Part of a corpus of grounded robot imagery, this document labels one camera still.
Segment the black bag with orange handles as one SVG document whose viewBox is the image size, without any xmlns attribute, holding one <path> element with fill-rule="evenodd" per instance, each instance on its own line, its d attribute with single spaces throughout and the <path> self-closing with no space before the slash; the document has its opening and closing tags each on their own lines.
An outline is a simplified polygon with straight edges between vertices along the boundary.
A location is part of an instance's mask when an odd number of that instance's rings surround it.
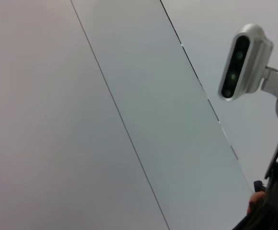
<svg viewBox="0 0 278 230">
<path fill-rule="evenodd" d="M 232 230 L 278 230 L 278 181 L 268 188 L 256 182 L 246 216 Z"/>
</svg>

